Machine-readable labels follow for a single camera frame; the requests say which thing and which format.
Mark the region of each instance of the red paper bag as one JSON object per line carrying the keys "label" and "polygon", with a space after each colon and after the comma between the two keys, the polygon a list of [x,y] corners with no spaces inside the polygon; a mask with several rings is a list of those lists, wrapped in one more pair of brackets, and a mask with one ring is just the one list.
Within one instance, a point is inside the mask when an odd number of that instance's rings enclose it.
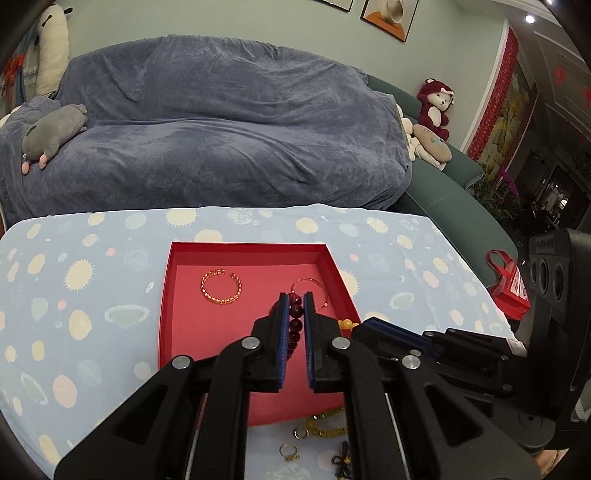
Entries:
{"label": "red paper bag", "polygon": [[[492,261],[493,253],[503,259],[503,267]],[[521,320],[530,310],[531,303],[517,264],[503,250],[491,250],[486,254],[486,261],[501,276],[497,284],[489,289],[496,306],[509,318]]]}

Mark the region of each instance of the red box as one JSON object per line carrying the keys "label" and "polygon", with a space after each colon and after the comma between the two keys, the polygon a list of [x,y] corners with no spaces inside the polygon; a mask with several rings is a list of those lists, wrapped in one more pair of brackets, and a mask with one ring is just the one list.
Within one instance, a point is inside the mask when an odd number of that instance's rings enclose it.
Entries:
{"label": "red box", "polygon": [[[217,268],[226,269],[226,275],[207,281],[210,294],[229,298],[236,293],[230,273],[242,282],[242,294],[231,304],[214,304],[201,292],[203,276]],[[250,335],[253,322],[267,316],[279,294],[289,293],[292,283],[301,277],[314,278],[324,285],[328,306],[320,311],[324,299],[320,287],[301,282],[295,288],[298,294],[311,291],[316,310],[322,315],[360,322],[326,245],[173,243],[160,314],[160,368],[176,355],[190,355],[195,360],[218,355],[229,343]],[[284,388],[279,394],[251,394],[250,425],[299,419],[342,406],[341,394],[312,393],[305,352],[302,337],[287,363]]]}

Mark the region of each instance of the gray stuffed animal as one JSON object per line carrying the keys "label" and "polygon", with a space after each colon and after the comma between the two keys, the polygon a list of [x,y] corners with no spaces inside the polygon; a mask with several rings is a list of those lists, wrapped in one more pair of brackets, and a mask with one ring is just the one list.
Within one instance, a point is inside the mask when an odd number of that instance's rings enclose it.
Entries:
{"label": "gray stuffed animal", "polygon": [[22,174],[35,160],[43,170],[63,144],[85,131],[87,113],[84,105],[66,105],[30,126],[22,139]]}

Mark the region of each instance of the gold bangle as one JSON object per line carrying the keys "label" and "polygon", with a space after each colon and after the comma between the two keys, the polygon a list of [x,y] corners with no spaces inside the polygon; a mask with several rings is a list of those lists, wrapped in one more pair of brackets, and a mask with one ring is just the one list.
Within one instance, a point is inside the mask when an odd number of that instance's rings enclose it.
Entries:
{"label": "gold bangle", "polygon": [[238,291],[233,297],[230,297],[229,299],[217,299],[216,297],[212,297],[209,293],[207,293],[207,291],[205,290],[205,282],[207,281],[207,279],[210,277],[214,277],[215,275],[224,275],[225,273],[226,271],[223,268],[211,270],[211,272],[207,272],[201,280],[201,291],[203,292],[205,298],[207,298],[212,303],[216,303],[218,305],[227,305],[228,303],[236,301],[242,292],[242,283],[240,282],[240,279],[236,274],[232,273],[230,274],[230,277],[232,277],[232,280],[236,282],[236,286],[238,287]]}
{"label": "gold bangle", "polygon": [[322,307],[320,307],[318,310],[316,310],[317,312],[321,311],[324,307],[327,307],[329,305],[329,296],[326,293],[326,289],[324,288],[324,285],[322,283],[320,283],[318,280],[315,280],[313,278],[308,278],[308,277],[298,278],[295,282],[293,282],[291,284],[291,292],[292,293],[296,293],[296,291],[295,291],[296,284],[301,281],[311,281],[312,283],[315,283],[320,288],[322,288],[322,293],[324,293],[324,303],[323,303]]}

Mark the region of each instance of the picture frame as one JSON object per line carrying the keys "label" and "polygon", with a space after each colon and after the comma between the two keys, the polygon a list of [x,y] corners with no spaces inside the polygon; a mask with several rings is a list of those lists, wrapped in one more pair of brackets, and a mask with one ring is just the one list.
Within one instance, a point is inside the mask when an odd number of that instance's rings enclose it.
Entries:
{"label": "picture frame", "polygon": [[405,43],[420,0],[366,0],[361,19]]}
{"label": "picture frame", "polygon": [[351,12],[353,6],[353,0],[317,0],[323,4],[328,4],[331,7],[335,7],[343,12]]}

